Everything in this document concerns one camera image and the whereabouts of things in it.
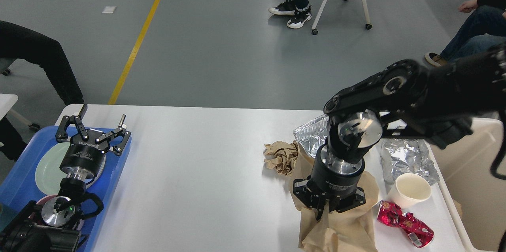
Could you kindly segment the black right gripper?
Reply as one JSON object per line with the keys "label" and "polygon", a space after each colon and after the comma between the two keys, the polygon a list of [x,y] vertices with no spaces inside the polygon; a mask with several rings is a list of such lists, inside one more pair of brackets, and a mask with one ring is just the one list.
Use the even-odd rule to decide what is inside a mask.
{"label": "black right gripper", "polygon": [[321,146],[309,179],[293,180],[295,196],[317,214],[320,221],[329,199],[329,212],[347,212],[366,203],[365,192],[358,187],[365,161],[349,163],[332,153],[327,144]]}

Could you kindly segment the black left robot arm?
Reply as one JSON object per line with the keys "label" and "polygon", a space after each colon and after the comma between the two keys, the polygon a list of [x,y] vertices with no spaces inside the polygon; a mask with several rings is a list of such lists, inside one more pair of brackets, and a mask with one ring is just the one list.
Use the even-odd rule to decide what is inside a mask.
{"label": "black left robot arm", "polygon": [[83,124],[87,105],[33,137],[1,184],[1,251],[90,252],[125,165],[131,132]]}

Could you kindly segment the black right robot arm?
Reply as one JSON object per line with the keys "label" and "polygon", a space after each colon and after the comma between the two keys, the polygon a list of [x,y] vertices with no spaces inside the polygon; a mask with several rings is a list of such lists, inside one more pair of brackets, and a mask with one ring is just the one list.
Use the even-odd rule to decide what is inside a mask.
{"label": "black right robot arm", "polygon": [[340,90],[324,106],[327,138],[293,194],[316,223],[366,203],[364,156],[382,138],[421,138],[445,149],[473,133],[472,117],[497,112],[505,124],[505,43],[428,69],[405,59]]}

